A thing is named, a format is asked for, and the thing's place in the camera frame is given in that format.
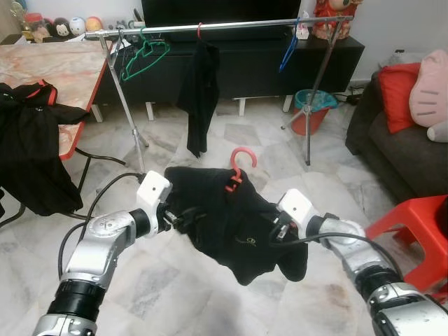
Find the clothes rack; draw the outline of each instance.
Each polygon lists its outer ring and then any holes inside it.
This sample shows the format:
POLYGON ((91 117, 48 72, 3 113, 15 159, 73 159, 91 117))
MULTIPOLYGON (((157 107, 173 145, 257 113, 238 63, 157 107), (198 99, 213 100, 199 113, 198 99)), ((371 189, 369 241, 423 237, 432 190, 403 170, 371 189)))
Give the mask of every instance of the clothes rack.
MULTIPOLYGON (((316 77, 316 80, 313 85, 313 91, 311 94, 310 100, 307 102, 307 104, 304 105, 302 109, 302 113, 304 113, 307 122, 306 122, 306 157, 305 162, 307 165, 310 165, 310 129, 309 129, 309 121, 311 118, 311 111, 312 111, 312 103, 314 100, 314 96, 316 95, 316 92, 319 88, 319 85, 321 84, 322 77, 325 73, 325 70, 328 65, 328 61, 330 60, 330 56, 333 52, 333 49, 336 44, 338 31, 340 30, 340 27, 342 26, 343 21, 352 21, 353 16, 336 16, 336 17, 309 17, 305 19, 300 19, 298 23, 316 23, 316 22, 324 22, 327 26, 327 32, 328 32, 328 47, 325 52, 325 56, 323 58, 323 61, 321 63, 320 69, 318 71, 318 75, 316 77), (337 27, 335 28, 334 32, 330 34, 329 30, 329 22, 337 22, 337 27)), ((118 95, 120 97, 123 109, 125 110, 125 114, 127 117, 127 121, 129 123, 129 126, 132 130, 132 136, 134 137, 136 151, 137 151, 137 157, 139 159, 139 165, 140 165, 140 171, 142 173, 146 172, 145 170, 145 164, 143 161, 143 156, 141 154, 141 147, 140 143, 142 143, 145 147, 148 147, 149 144, 147 140, 145 140, 139 133, 137 126, 135 125, 134 119, 132 117, 132 114, 130 112, 129 106, 127 105, 125 95, 123 94, 123 90, 120 85, 120 81, 118 78, 118 75, 114 69, 114 64, 118 55, 118 48, 116 48, 111 55, 109 48, 106 44, 106 37, 111 36, 118 36, 118 44, 119 46, 121 44, 121 39, 123 39, 126 35, 135 35, 135 34, 160 34, 160 33, 172 33, 172 32, 191 32, 191 31, 197 31, 197 29, 200 27, 201 31, 206 30, 224 30, 224 29, 238 29, 238 28, 251 28, 251 27, 273 27, 273 26, 294 26, 297 23, 297 19, 287 19, 287 20, 267 20, 267 21, 250 21, 250 22, 227 22, 227 23, 212 23, 212 24, 190 24, 190 25, 183 25, 183 26, 167 26, 167 27, 149 27, 149 28, 143 28, 143 29, 112 29, 112 30, 99 30, 99 31, 88 31, 85 33, 85 37, 87 39, 99 39, 101 46, 104 50, 106 61, 108 64, 108 67, 111 71, 113 82, 115 83, 115 87, 118 91, 118 95)), ((282 125, 281 128, 284 130, 287 125, 291 124, 300 113, 294 116, 289 122, 287 122, 285 125, 282 125)))

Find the blue hanger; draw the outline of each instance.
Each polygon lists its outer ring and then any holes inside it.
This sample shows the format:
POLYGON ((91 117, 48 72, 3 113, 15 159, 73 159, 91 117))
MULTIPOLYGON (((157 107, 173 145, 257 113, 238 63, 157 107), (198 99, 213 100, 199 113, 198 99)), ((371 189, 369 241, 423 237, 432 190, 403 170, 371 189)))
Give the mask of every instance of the blue hanger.
POLYGON ((295 46, 297 45, 297 41, 298 41, 295 33, 297 31, 297 26, 299 25, 299 21, 300 21, 300 16, 297 16, 297 20, 295 21, 295 26, 294 26, 293 38, 291 39, 291 43, 289 44, 289 47, 286 50, 285 55, 283 56, 283 60, 280 63, 279 72, 282 72, 283 69, 285 69, 287 63, 289 62, 289 59, 291 58, 291 55, 294 53, 295 46))

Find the tile floor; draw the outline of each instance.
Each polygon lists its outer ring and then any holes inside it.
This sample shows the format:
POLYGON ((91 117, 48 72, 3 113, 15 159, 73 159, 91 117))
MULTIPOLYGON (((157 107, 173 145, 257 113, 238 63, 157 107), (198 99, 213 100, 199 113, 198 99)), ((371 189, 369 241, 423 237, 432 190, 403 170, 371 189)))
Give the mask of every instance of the tile floor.
MULTIPOLYGON (((263 197, 277 202, 289 188, 298 188, 321 212, 331 212, 367 226, 393 207, 393 200, 359 157, 352 156, 344 137, 353 109, 331 111, 312 137, 311 166, 302 159, 302 137, 280 130, 290 115, 280 98, 250 99, 246 115, 237 116, 233 101, 222 101, 213 117, 208 152, 200 160, 187 149, 187 118, 171 106, 155 105, 156 120, 134 107, 134 117, 150 146, 146 168, 162 173, 168 166, 230 167, 237 146, 258 156, 256 168, 239 155, 263 197)), ((133 139, 118 106, 103 106, 104 122, 89 119, 79 147, 129 162, 93 162, 82 191, 85 208, 113 177, 137 168, 133 139)), ((77 183, 84 157, 65 162, 77 183)), ((112 187, 95 213, 133 209, 137 182, 125 178, 112 187)), ((6 200, 11 214, 18 204, 6 200)), ((30 335, 46 312, 57 288, 57 250, 65 232, 79 220, 55 214, 42 218, 29 211, 0 229, 0 334, 30 335)), ((74 247, 69 241, 65 260, 74 247)), ((394 248, 400 254, 400 248, 394 248)), ((317 244, 309 246, 308 271, 299 283, 287 282, 278 269, 240 286, 230 270, 197 252, 188 239, 170 231, 139 239, 120 257, 97 324, 98 335, 252 336, 373 335, 364 303, 346 278, 341 263, 317 244)), ((412 260, 400 261, 412 268, 412 260)))

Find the printed logo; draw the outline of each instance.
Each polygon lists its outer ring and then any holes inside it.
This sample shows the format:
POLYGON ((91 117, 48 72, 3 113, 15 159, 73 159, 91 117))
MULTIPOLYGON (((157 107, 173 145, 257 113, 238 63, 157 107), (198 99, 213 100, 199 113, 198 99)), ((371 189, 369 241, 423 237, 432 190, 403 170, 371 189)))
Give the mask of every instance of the printed logo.
POLYGON ((246 241, 242 241, 242 240, 238 239, 238 237, 235 237, 235 240, 240 244, 252 245, 254 247, 257 247, 257 245, 256 245, 257 241, 254 238, 249 237, 248 239, 246 239, 246 241))

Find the table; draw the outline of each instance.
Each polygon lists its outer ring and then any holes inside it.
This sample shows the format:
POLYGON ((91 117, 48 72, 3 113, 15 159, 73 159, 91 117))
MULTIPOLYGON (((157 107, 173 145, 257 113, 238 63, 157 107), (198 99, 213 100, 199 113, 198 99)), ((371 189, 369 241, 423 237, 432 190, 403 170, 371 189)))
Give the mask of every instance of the table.
MULTIPOLYGON (((12 88, 41 79, 57 88, 57 103, 89 111, 106 68, 96 41, 0 45, 0 82, 12 88)), ((71 158, 84 128, 59 126, 59 157, 71 158)))

